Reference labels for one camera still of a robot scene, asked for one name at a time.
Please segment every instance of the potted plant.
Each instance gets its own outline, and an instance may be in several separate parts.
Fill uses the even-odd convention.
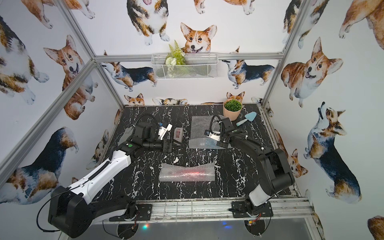
[[[223,115],[231,121],[235,121],[240,114],[243,105],[236,99],[227,99],[223,103]]]

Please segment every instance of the corgi illustration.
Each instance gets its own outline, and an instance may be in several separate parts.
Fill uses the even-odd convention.
[[[262,103],[263,99],[262,98],[257,98],[257,97],[252,97],[251,98],[252,102],[253,103]],[[269,101],[267,102],[267,104],[265,105],[265,110],[267,111],[269,117],[273,117],[273,111],[271,109],[271,106],[269,105]]]
[[[117,111],[117,113],[116,113],[116,116],[115,116],[115,125],[117,124],[117,123],[119,123],[119,116],[120,116],[120,109]]]
[[[281,73],[284,86],[291,90],[289,99],[293,100],[293,96],[299,98],[299,105],[303,107],[303,100],[320,86],[328,74],[336,72],[342,65],[341,58],[328,59],[324,55],[319,37],[307,63],[290,63]]]
[[[336,135],[347,134],[338,121],[345,110],[335,111],[323,102],[318,112],[319,120],[308,135],[308,148],[305,148],[304,157],[313,158],[334,181],[334,186],[331,186],[333,192],[325,190],[328,196],[347,203],[357,203],[361,200],[359,183],[334,146]]]
[[[289,166],[291,167],[291,171],[292,171],[293,175],[297,178],[297,177],[301,177],[301,176],[307,174],[308,170],[299,164],[299,160],[297,157],[297,149],[295,149],[293,151],[292,155],[289,156],[287,150],[285,149],[283,140],[281,139],[280,133],[276,129],[275,129],[275,133],[276,133],[277,141],[278,141],[277,145],[279,146],[279,148],[281,150],[284,151],[284,153],[288,159],[288,163],[289,163]]]
[[[152,34],[155,33],[159,33],[163,41],[170,40],[166,35],[167,0],[127,0],[127,9],[137,32],[144,35],[145,45],[152,44]]]
[[[34,77],[38,82],[45,83],[49,77],[36,69],[24,43],[1,16],[0,36],[0,91],[10,98],[20,93],[24,101],[31,105],[36,96],[29,89],[28,81]]]
[[[245,63],[245,60],[222,60],[228,65],[228,78],[234,82],[235,89],[240,87],[240,84],[247,83],[252,80],[261,78],[263,82],[260,85],[264,85],[268,82],[272,76],[275,67],[271,65],[250,66]]]
[[[311,31],[311,29],[316,25],[316,23],[319,21],[321,15],[324,12],[325,7],[327,6],[329,0],[311,0],[311,9],[310,14],[307,16],[307,18],[304,21],[303,26],[301,27],[299,36],[299,42],[298,46],[300,49],[304,46],[304,38],[308,33]]]
[[[384,240],[384,217],[376,216],[368,219],[368,229],[374,240]]]
[[[196,11],[200,14],[203,14],[205,12],[204,1],[205,0],[194,0]],[[243,6],[243,10],[246,15],[251,14],[255,10],[255,8],[252,6],[252,3],[255,0],[224,0],[224,1],[232,5]]]
[[[144,98],[143,94],[139,94],[135,98],[131,98],[130,96],[124,95],[125,99],[127,99],[128,104],[126,106],[144,106]]]
[[[155,103],[155,105],[187,105],[188,100],[187,99],[173,99],[173,98],[152,98],[152,101]]]
[[[91,158],[91,161],[88,163],[86,169],[94,169],[95,167],[99,166],[101,164],[101,155],[104,152],[105,147],[107,146],[107,142],[109,139],[109,132],[108,129],[104,131],[103,137],[101,138],[101,141],[96,147],[95,154]]]
[[[116,63],[102,63],[101,64],[111,75],[112,79],[115,80],[118,84],[125,86],[126,89],[129,88],[129,91],[133,91],[133,86],[139,83],[150,80],[153,82],[152,87],[156,87],[157,80],[153,69],[150,67],[143,68],[125,68],[120,62]]]
[[[28,166],[18,167],[0,189],[0,204],[33,204],[42,200],[59,184],[66,150],[79,151],[73,132],[62,127],[54,132],[44,150]]]
[[[236,99],[242,103],[244,95],[245,95],[245,92],[242,92],[239,95],[232,95],[231,93],[227,92],[227,99]],[[219,104],[219,103],[208,102],[208,103],[202,103],[202,104]]]
[[[76,45],[71,35],[67,35],[66,45],[62,49],[44,48],[45,53],[55,62],[63,66],[65,78],[63,83],[63,91],[70,82],[77,76],[84,62],[76,52]],[[93,88],[96,88],[98,83],[94,83],[92,78],[88,76],[83,84],[77,89],[76,93],[64,106],[64,110],[68,117],[76,120],[80,114],[84,112],[84,104],[87,100],[95,101],[95,96],[92,96]]]
[[[284,38],[283,43],[286,43],[288,40],[293,24],[295,23],[297,13],[299,12],[300,5],[301,0],[292,0],[285,11],[283,33],[287,32],[287,36]]]
[[[345,15],[339,37],[345,38],[345,33],[349,33],[351,26],[364,18],[368,21],[368,27],[373,30],[377,43],[384,49],[383,0],[354,0]]]
[[[49,23],[49,19],[45,16],[44,4],[48,6],[55,6],[53,0],[22,0],[23,4],[28,10],[47,28],[51,29],[53,26]],[[68,7],[72,10],[80,10],[87,18],[94,18],[95,13],[89,8],[89,0],[65,0]]]
[[[181,32],[187,40],[181,49],[185,53],[209,53],[211,52],[211,40],[217,32],[217,26],[212,25],[204,31],[192,30],[184,23],[180,24]]]

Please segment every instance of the bubble wrap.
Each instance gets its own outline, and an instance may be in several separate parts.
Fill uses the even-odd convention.
[[[189,148],[198,149],[224,149],[216,145],[217,141],[204,135],[206,129],[209,129],[209,124],[213,116],[192,116],[191,136],[188,142]],[[213,123],[212,131],[220,131],[220,126]]]
[[[160,170],[160,182],[214,182],[215,164],[207,163],[196,167],[181,167],[170,164],[162,164]]]

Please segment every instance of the wall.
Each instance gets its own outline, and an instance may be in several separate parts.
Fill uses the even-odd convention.
[[[151,2],[150,5],[145,5],[142,0],[128,2],[135,2],[149,13],[148,20],[145,17],[140,19],[154,29],[151,45],[145,45],[145,36],[139,35],[133,25],[127,11],[127,0],[91,1],[88,7],[94,12],[92,19],[80,11],[73,12],[97,55],[102,55],[104,50],[110,55],[168,52],[169,42],[161,40],[158,35],[158,29],[164,23],[167,40],[171,43],[176,40],[180,46],[186,43],[180,29],[180,23],[184,23],[198,31],[203,31],[211,25],[217,27],[216,34],[211,39],[212,52],[229,53],[238,46],[243,53],[278,52],[284,47],[281,41],[285,33],[281,30],[284,27],[283,20],[289,0],[256,0],[252,3],[254,11],[249,15],[244,13],[242,6],[231,5],[223,0],[203,1],[203,14],[196,11],[193,0],[147,1]],[[164,9],[160,10],[159,14],[152,14],[156,3],[160,2]],[[166,4],[168,16],[163,16]]]
[[[9,38],[9,44],[0,46],[0,58],[2,60],[0,65],[0,106],[2,111],[0,114],[0,122],[2,123],[0,135],[6,136],[0,139],[0,162],[63,90],[65,78],[63,66],[47,56],[44,48],[61,49],[66,46],[67,35],[70,35],[76,45],[73,47],[78,53],[78,55],[73,54],[71,64],[79,63],[79,58],[82,58],[84,63],[89,60],[58,9],[44,5],[44,12],[53,25],[52,29],[48,29],[40,23],[21,1],[4,0],[1,3],[0,16],[4,22],[1,26],[1,34]],[[5,33],[4,24],[8,25],[14,35],[10,31]],[[25,50],[22,47],[22,53],[17,51],[17,38],[25,45]],[[38,81],[29,74],[29,59],[37,69],[36,75],[37,72],[40,72]],[[7,83],[6,76],[22,76],[23,81],[28,83],[17,83],[17,80],[11,80]],[[21,91],[17,89],[17,84],[22,86],[22,93],[6,87],[12,86],[16,91]]]
[[[317,0],[316,7],[322,2]],[[365,2],[370,6],[380,1]],[[353,24],[349,33],[341,34],[345,38],[340,38],[339,31],[351,4],[352,0],[329,1],[325,8],[318,8],[324,12],[301,49],[299,37],[295,40],[286,65],[303,64],[288,65],[282,72],[288,86],[282,79],[276,83],[269,99],[274,111],[271,120],[287,149],[291,166],[301,170],[297,184],[302,195],[310,196],[325,238],[374,239],[373,234],[375,239],[384,239],[384,218],[373,218],[384,214],[380,139],[384,133],[380,111],[384,101],[384,51],[380,47],[381,35],[378,42],[374,35],[374,31],[382,32],[384,26],[374,24],[372,30],[363,19]],[[383,4],[371,10],[365,10],[364,5],[353,6],[355,12],[349,11],[347,16],[366,16],[375,9],[371,16],[375,22],[375,18],[383,16]],[[311,17],[307,17],[302,33],[307,32]],[[319,45],[314,47],[319,37],[322,52]],[[312,69],[306,78],[309,67]],[[289,88],[294,89],[292,101]],[[298,97],[304,98],[302,107]],[[291,154],[295,149],[297,156]]]
[[[246,63],[249,65],[276,66],[277,60],[246,60]],[[120,64],[125,68],[151,67],[150,62],[125,62]],[[123,82],[119,80],[116,81],[115,78],[110,77],[110,80],[124,104],[133,104],[132,101],[131,103],[128,101],[129,97],[136,98],[139,94],[142,94],[145,105],[158,105],[158,103],[153,101],[153,98],[187,100],[181,104],[223,102],[227,99],[227,92],[233,95],[239,95],[244,91],[245,94],[243,96],[243,103],[250,103],[252,102],[252,97],[262,98],[269,85],[269,82],[267,82],[261,86],[260,84],[263,83],[263,80],[260,78],[254,81],[243,83],[238,89],[235,89],[233,82],[228,79],[228,65],[220,61],[218,63],[217,71],[218,77],[214,79],[158,80],[155,87],[153,87],[153,82],[147,80],[145,82],[134,85],[132,87],[133,91],[129,91],[129,88],[125,88],[125,85],[121,84]]]
[[[77,120],[62,110],[0,189],[2,240],[58,238],[58,233],[38,229],[37,212],[52,190],[60,185],[69,186],[86,175],[90,171],[87,168],[101,163],[97,158],[112,135],[118,105],[96,70],[91,77],[98,83],[92,93],[94,102],[85,104],[86,109]],[[40,226],[55,229],[47,222],[48,209],[49,204],[40,214]]]

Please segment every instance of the black marble table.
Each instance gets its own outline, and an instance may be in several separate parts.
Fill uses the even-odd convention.
[[[238,119],[243,119],[245,114],[252,111],[255,111],[257,116],[253,122],[247,122],[239,128],[244,129],[249,136],[263,145],[272,147],[257,105],[244,104],[244,106]],[[140,152],[130,166],[106,184],[94,201],[112,200],[121,195],[136,200],[244,197],[258,185],[256,165],[242,151],[236,148],[220,150],[188,148],[192,116],[222,114],[223,106],[220,104],[126,107],[107,152],[111,146],[117,145],[124,130],[132,126],[142,113],[153,114],[157,120],[172,124],[170,131],[172,137],[174,127],[182,127],[183,147],[172,153]],[[159,182],[162,163],[193,167],[210,162],[215,163],[214,182]]]

